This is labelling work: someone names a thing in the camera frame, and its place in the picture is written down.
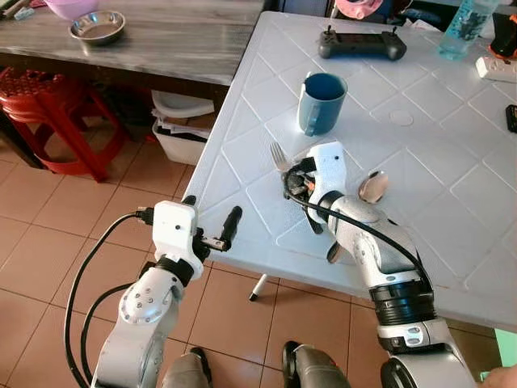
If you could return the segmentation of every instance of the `blue mug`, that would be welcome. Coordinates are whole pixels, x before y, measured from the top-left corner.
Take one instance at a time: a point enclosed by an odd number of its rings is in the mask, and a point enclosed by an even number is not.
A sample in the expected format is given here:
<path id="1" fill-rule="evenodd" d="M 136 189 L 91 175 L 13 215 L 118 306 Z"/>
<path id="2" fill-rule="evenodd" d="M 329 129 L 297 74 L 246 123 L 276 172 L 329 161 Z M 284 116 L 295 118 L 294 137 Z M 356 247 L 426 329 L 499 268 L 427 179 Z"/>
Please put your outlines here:
<path id="1" fill-rule="evenodd" d="M 305 135 L 322 135 L 336 125 L 347 91 L 347 83 L 336 75 L 308 75 L 298 104 L 298 124 Z"/>

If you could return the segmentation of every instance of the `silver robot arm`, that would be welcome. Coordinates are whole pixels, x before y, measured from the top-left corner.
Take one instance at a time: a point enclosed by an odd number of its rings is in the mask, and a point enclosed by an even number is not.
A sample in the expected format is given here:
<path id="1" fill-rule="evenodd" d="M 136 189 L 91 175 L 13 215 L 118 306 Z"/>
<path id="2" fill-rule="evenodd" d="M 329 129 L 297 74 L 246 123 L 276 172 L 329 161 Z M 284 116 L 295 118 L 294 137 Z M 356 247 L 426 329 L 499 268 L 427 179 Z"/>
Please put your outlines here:
<path id="1" fill-rule="evenodd" d="M 390 357 L 381 370 L 383 387 L 476 387 L 447 324 L 435 313 L 431 282 L 409 235 L 379 209 L 343 195 L 344 180 L 327 179 L 329 175 L 346 177 L 343 146 L 338 142 L 316 145 L 300 166 L 298 176 L 305 178 L 284 177 L 287 190 L 291 191 L 289 182 L 305 181 L 307 175 L 312 178 L 313 191 L 297 188 L 305 199 L 309 196 L 305 202 L 320 206 L 319 211 L 312 208 L 309 217 L 326 223 L 337 243 L 354 256 L 375 303 L 378 339 Z M 321 208 L 381 232 L 416 258 L 419 268 L 385 241 Z"/>
<path id="2" fill-rule="evenodd" d="M 227 251 L 242 216 L 233 208 L 219 238 L 203 237 L 193 206 L 162 201 L 154 207 L 155 267 L 129 287 L 116 325 L 99 356 L 91 387 L 155 388 L 163 346 L 174 328 L 183 290 L 203 273 L 210 249 Z"/>

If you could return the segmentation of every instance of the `power strip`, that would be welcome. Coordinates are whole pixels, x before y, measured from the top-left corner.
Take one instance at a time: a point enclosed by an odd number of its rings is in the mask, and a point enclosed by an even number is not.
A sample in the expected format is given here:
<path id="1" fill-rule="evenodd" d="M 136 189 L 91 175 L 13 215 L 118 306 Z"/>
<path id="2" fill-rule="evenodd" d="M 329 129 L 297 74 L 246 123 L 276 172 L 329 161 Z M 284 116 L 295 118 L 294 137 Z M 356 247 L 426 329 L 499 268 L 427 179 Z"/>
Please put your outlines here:
<path id="1" fill-rule="evenodd" d="M 517 83 L 517 61 L 479 57 L 476 67 L 481 78 Z"/>

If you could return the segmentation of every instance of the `plastic bottle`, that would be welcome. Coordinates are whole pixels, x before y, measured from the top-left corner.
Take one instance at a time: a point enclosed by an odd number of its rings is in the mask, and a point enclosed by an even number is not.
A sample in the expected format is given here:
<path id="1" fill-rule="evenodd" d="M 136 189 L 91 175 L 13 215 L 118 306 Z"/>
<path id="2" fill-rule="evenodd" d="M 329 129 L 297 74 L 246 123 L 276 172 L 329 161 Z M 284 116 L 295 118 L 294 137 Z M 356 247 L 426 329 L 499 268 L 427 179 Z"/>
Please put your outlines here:
<path id="1" fill-rule="evenodd" d="M 499 0 L 463 0 L 439 44 L 439 54 L 452 60 L 467 55 Z"/>

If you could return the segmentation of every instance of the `fork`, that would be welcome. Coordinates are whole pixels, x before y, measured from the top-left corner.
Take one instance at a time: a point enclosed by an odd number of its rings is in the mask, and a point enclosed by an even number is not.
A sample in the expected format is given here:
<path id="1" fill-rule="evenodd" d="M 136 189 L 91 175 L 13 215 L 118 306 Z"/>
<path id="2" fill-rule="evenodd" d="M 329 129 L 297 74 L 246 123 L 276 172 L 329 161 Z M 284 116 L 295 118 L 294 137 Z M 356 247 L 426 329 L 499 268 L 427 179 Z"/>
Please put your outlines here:
<path id="1" fill-rule="evenodd" d="M 285 158 L 285 154 L 280 148 L 280 144 L 278 144 L 277 141 L 271 143 L 270 150 L 276 169 L 281 173 L 288 172 L 289 168 L 291 168 L 291 163 Z"/>

